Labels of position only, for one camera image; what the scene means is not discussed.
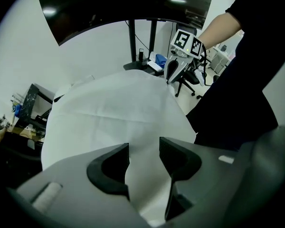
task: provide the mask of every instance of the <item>black sleeve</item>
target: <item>black sleeve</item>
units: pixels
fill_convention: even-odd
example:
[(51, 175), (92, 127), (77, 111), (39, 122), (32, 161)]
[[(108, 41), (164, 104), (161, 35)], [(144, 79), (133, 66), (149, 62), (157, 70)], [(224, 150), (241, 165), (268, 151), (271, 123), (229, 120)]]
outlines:
[(249, 15), (251, 15), (251, 6), (253, 4), (252, 0), (235, 0), (229, 9), (226, 10), (227, 13), (230, 13), (235, 17), (243, 31), (245, 31), (247, 24), (249, 23)]

